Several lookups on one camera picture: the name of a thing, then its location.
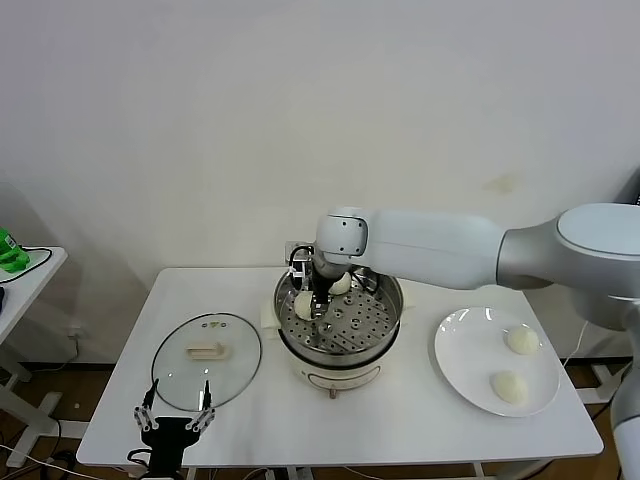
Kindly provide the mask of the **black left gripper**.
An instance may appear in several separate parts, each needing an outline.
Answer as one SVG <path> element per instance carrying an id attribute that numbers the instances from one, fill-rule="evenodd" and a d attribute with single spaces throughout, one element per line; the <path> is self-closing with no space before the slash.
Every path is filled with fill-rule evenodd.
<path id="1" fill-rule="evenodd" d="M 202 409 L 190 420 L 186 417 L 159 417 L 155 419 L 152 407 L 159 380 L 155 379 L 144 395 L 142 404 L 133 411 L 141 431 L 141 441 L 151 450 L 149 473 L 178 473 L 182 468 L 184 451 L 198 441 L 198 433 L 204 432 L 215 419 L 210 383 L 205 381 Z"/>

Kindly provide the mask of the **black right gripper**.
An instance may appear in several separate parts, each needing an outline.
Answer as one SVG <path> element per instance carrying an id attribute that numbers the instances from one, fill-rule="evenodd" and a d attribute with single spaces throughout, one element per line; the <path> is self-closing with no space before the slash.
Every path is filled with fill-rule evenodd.
<path id="1" fill-rule="evenodd" d="M 325 304 L 329 302 L 329 290 L 333 286 L 331 278 L 324 277 L 318 271 L 313 271 L 311 275 L 311 287 L 313 295 L 310 300 L 310 318 L 318 320 L 325 315 Z"/>

